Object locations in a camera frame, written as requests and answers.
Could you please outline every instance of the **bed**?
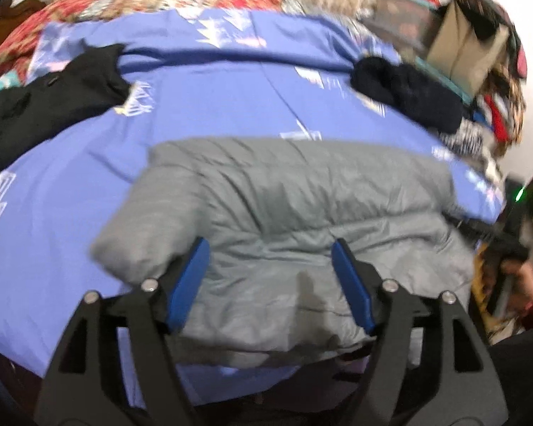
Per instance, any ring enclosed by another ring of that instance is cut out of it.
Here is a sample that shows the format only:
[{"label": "bed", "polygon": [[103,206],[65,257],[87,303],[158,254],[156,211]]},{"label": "bed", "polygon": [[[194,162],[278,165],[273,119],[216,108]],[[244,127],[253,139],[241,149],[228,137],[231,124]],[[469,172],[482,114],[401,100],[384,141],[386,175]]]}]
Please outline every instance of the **bed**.
[{"label": "bed", "polygon": [[[359,56],[395,56],[362,28],[281,12],[291,12],[289,0],[120,0],[119,9],[114,1],[53,3],[0,49],[0,73],[16,69],[29,82],[85,47],[123,43],[119,68],[134,84],[124,106],[0,173],[0,353],[38,376],[87,290],[128,289],[88,249],[159,142],[240,136],[394,146],[445,161],[459,205],[488,222],[498,217],[497,188],[424,128],[348,86]],[[12,43],[24,33],[33,38],[23,48]],[[122,346],[129,399],[142,405],[125,335]],[[264,391],[296,369],[188,364],[179,374],[191,401],[204,404]]]}]

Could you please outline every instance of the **gray jacket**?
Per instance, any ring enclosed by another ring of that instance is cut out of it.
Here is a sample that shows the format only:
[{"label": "gray jacket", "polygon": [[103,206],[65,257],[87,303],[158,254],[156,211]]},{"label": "gray jacket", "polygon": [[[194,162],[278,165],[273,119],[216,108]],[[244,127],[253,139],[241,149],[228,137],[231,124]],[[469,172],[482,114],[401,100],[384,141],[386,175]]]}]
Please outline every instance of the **gray jacket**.
[{"label": "gray jacket", "polygon": [[195,139],[154,147],[149,168],[92,246],[129,283],[159,277],[196,236],[211,265],[182,336],[184,363],[302,365],[357,349],[330,261],[343,237],[410,292],[467,305],[472,251],[445,222],[444,163],[358,142]]}]

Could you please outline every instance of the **green led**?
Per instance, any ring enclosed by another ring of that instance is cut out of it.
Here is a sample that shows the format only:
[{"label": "green led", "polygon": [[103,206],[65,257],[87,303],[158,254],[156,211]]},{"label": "green led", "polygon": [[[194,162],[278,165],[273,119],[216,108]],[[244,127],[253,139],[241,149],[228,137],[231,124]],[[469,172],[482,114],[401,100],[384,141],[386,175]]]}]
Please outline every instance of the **green led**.
[{"label": "green led", "polygon": [[516,202],[519,202],[519,199],[521,198],[521,196],[523,195],[523,192],[525,191],[525,187],[523,186],[520,191],[517,193],[516,195]]}]

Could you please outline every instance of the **silver screw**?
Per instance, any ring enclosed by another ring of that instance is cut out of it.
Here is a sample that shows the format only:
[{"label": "silver screw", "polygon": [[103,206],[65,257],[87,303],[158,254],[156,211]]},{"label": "silver screw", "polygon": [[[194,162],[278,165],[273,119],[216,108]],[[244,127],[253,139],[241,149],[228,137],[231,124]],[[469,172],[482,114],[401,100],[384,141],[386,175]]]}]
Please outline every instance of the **silver screw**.
[{"label": "silver screw", "polygon": [[385,279],[381,284],[383,290],[388,291],[389,293],[395,293],[399,289],[399,283],[393,279]]},{"label": "silver screw", "polygon": [[142,291],[150,293],[158,288],[158,281],[156,279],[146,279],[142,282],[140,288],[142,289]]},{"label": "silver screw", "polygon": [[100,296],[96,291],[88,291],[85,293],[85,296],[83,296],[83,301],[87,304],[92,304],[96,303],[99,298]]},{"label": "silver screw", "polygon": [[446,304],[454,304],[456,302],[456,295],[451,291],[445,291],[442,293],[442,300]]}]

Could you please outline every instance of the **human hand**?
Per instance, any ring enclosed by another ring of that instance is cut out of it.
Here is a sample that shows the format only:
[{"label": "human hand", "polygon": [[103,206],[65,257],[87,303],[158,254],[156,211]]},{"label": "human hand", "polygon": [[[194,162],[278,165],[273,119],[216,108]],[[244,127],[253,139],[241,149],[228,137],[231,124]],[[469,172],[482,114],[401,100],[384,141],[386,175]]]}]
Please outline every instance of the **human hand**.
[{"label": "human hand", "polygon": [[[521,315],[526,314],[533,303],[533,264],[529,261],[521,264],[520,261],[505,260],[501,263],[501,271],[504,274],[514,275],[516,278],[513,292],[507,304],[508,310]],[[496,279],[495,268],[484,265],[482,281],[486,297],[492,293]]]}]

